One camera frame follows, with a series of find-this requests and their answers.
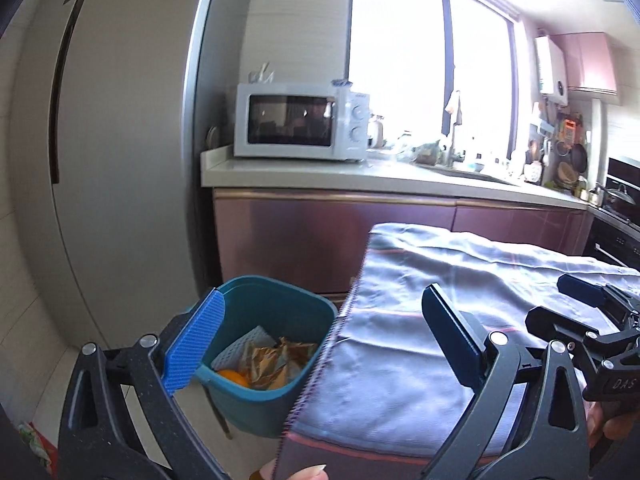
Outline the right hand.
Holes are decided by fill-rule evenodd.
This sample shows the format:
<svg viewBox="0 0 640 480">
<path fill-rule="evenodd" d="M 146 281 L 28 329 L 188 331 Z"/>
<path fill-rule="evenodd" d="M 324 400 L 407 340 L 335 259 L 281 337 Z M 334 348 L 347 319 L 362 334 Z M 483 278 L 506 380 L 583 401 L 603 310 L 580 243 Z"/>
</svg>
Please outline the right hand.
<svg viewBox="0 0 640 480">
<path fill-rule="evenodd" d="M 598 402 L 586 404 L 586 422 L 588 431 L 588 445 L 594 448 L 602 438 L 608 440 L 624 440 L 638 422 L 639 412 L 630 412 L 605 419 L 602 405 Z"/>
</svg>

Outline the left hand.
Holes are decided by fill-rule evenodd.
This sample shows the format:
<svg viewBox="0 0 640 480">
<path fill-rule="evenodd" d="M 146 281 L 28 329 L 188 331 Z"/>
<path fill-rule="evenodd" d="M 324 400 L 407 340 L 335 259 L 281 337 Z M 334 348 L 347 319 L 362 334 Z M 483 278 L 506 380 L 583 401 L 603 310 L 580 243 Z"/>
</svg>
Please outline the left hand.
<svg viewBox="0 0 640 480">
<path fill-rule="evenodd" d="M 270 460 L 262 468 L 260 468 L 255 476 L 259 476 L 261 479 L 271 479 L 274 470 L 276 469 L 276 460 Z M 306 467 L 302 470 L 296 471 L 295 474 L 288 477 L 288 480 L 328 480 L 329 476 L 326 473 L 326 466 L 314 465 Z"/>
</svg>

